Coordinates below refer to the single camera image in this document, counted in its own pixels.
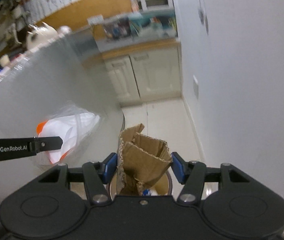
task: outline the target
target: plastic container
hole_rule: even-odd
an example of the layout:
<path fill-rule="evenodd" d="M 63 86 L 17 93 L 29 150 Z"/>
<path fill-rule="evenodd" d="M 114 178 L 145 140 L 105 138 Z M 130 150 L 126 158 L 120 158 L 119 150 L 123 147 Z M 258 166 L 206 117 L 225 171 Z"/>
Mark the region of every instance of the plastic container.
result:
<path fill-rule="evenodd" d="M 133 37 L 170 38 L 177 36 L 174 10 L 131 14 L 129 20 Z"/>
<path fill-rule="evenodd" d="M 127 14 L 108 18 L 103 23 L 105 35 L 108 39 L 117 40 L 131 36 L 129 18 Z"/>

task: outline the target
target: countertop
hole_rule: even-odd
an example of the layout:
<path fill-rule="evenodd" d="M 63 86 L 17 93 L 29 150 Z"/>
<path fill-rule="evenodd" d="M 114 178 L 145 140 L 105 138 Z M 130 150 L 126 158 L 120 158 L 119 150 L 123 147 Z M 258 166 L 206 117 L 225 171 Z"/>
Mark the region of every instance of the countertop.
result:
<path fill-rule="evenodd" d="M 137 53 L 142 50 L 161 49 L 180 45 L 179 38 L 123 38 L 116 41 L 107 39 L 97 40 L 98 49 L 102 53 L 103 59 L 124 56 L 130 53 Z"/>

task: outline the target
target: floor tile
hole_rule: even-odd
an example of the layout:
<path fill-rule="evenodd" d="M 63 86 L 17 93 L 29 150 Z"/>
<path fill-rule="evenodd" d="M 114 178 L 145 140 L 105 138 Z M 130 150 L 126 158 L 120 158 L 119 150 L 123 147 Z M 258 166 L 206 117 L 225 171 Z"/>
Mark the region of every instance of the floor tile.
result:
<path fill-rule="evenodd" d="M 148 126 L 146 104 L 142 104 L 139 106 L 123 107 L 122 111 L 125 117 L 125 128 L 142 123 L 145 126 L 144 130 L 142 131 L 142 134 L 147 135 Z"/>
<path fill-rule="evenodd" d="M 147 104 L 148 136 L 165 140 L 171 152 L 177 152 L 184 160 L 200 160 L 190 121 L 186 114 L 182 99 L 158 101 Z M 181 185 L 172 169 L 173 192 L 176 199 Z"/>

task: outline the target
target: white cabinet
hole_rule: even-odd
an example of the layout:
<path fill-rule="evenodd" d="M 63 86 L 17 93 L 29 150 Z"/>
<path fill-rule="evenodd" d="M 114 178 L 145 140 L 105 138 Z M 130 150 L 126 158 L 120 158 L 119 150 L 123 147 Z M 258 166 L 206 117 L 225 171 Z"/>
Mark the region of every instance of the white cabinet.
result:
<path fill-rule="evenodd" d="M 129 57 L 105 62 L 109 77 L 120 103 L 134 103 L 140 100 L 137 84 Z"/>
<path fill-rule="evenodd" d="M 142 101 L 181 95 L 177 47 L 135 53 L 130 58 Z"/>

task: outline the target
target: plastic bag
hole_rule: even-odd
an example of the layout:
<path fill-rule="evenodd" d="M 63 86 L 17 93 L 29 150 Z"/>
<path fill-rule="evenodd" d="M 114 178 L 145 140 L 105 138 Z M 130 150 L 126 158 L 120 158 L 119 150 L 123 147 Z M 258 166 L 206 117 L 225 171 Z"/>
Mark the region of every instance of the plastic bag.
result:
<path fill-rule="evenodd" d="M 37 154 L 33 158 L 35 165 L 52 166 L 61 161 L 67 162 L 70 157 L 79 158 L 84 152 L 84 145 L 100 122 L 100 115 L 79 108 L 71 102 L 62 107 L 37 126 L 38 137 L 59 136 L 63 140 L 62 147 L 60 150 Z"/>

